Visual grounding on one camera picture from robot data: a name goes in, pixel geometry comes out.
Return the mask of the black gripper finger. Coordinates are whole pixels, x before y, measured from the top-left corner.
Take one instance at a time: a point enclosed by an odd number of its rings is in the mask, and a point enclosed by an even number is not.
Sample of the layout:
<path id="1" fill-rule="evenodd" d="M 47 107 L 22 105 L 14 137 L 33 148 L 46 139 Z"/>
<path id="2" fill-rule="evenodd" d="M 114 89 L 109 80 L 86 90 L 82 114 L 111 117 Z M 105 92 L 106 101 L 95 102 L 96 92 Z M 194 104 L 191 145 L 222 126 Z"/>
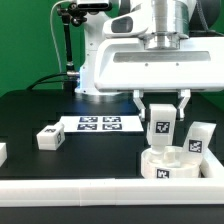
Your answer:
<path id="1" fill-rule="evenodd" d="M 180 90 L 178 92 L 177 118 L 182 121 L 185 118 L 184 109 L 191 98 L 189 89 Z"/>
<path id="2" fill-rule="evenodd" d="M 146 107 L 142 102 L 142 98 L 144 93 L 140 90 L 133 91 L 133 102 L 135 103 L 136 107 L 139 110 L 139 117 L 141 121 L 144 121 L 146 118 Z"/>

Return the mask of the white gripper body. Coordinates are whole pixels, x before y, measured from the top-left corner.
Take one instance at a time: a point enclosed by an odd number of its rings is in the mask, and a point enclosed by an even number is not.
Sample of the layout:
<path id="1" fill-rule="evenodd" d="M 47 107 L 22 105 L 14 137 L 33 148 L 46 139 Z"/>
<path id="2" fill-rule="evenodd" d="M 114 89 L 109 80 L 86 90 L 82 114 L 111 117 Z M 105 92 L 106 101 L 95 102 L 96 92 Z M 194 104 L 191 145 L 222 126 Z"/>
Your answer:
<path id="1" fill-rule="evenodd" d="M 177 50 L 146 50 L 137 38 L 108 39 L 97 51 L 94 84 L 100 91 L 220 91 L 224 37 L 185 39 Z"/>

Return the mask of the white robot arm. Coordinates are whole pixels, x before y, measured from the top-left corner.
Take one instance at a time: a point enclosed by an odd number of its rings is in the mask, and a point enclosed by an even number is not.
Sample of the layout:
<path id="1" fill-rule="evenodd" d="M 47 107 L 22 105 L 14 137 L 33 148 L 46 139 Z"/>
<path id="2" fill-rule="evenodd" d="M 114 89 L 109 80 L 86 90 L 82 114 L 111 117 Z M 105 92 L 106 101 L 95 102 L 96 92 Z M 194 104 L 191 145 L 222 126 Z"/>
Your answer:
<path id="1" fill-rule="evenodd" d="M 146 92 L 224 89 L 224 37 L 192 37 L 196 0 L 135 0 L 116 18 L 90 16 L 80 88 L 89 94 L 131 92 L 140 111 Z"/>

